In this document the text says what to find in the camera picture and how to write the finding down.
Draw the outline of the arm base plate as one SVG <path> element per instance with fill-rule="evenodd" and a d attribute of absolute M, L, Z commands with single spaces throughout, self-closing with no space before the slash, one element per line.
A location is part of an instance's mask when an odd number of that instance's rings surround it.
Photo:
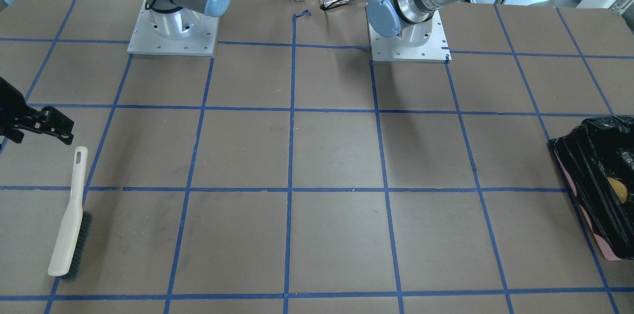
<path fill-rule="evenodd" d="M 158 56 L 213 56 L 219 17 L 183 8 L 172 13 L 146 9 L 144 0 L 127 52 Z"/>
<path fill-rule="evenodd" d="M 370 50 L 374 61 L 449 63 L 452 61 L 441 14 L 429 21 L 406 27 L 395 37 L 383 37 L 368 26 Z"/>

